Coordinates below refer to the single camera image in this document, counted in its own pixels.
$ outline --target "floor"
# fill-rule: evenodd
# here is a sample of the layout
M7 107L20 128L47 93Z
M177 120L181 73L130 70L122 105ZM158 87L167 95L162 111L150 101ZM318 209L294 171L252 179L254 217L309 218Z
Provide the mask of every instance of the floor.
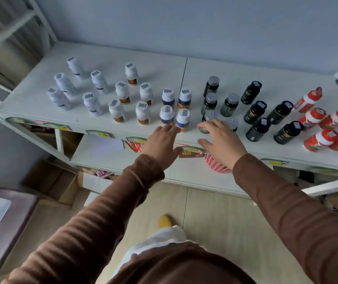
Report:
M20 266L82 209L87 195L87 190L81 190L71 210L39 206L1 273ZM157 231L158 217L165 213L172 215L189 239L233 261L257 283L311 283L251 200L159 182L134 211L124 239L96 284L109 280L128 248Z

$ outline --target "pink basket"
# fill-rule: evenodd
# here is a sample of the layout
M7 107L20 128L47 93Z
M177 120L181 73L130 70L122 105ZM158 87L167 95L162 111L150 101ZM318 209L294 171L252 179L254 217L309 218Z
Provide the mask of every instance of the pink basket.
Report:
M206 160L207 165L211 169L215 170L216 172L220 172L220 173L230 173L231 172L231 170L228 167L226 167L226 166L222 165L221 163L217 162L209 154L205 154L205 160Z

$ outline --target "brown sleeve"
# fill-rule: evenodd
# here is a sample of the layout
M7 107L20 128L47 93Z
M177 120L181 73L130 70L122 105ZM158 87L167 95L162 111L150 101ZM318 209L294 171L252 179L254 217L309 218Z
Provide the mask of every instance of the brown sleeve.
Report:
M338 215L250 154L233 167L236 183L317 284L338 284Z
M133 210L164 177L153 158L140 155L3 283L94 283L123 238Z

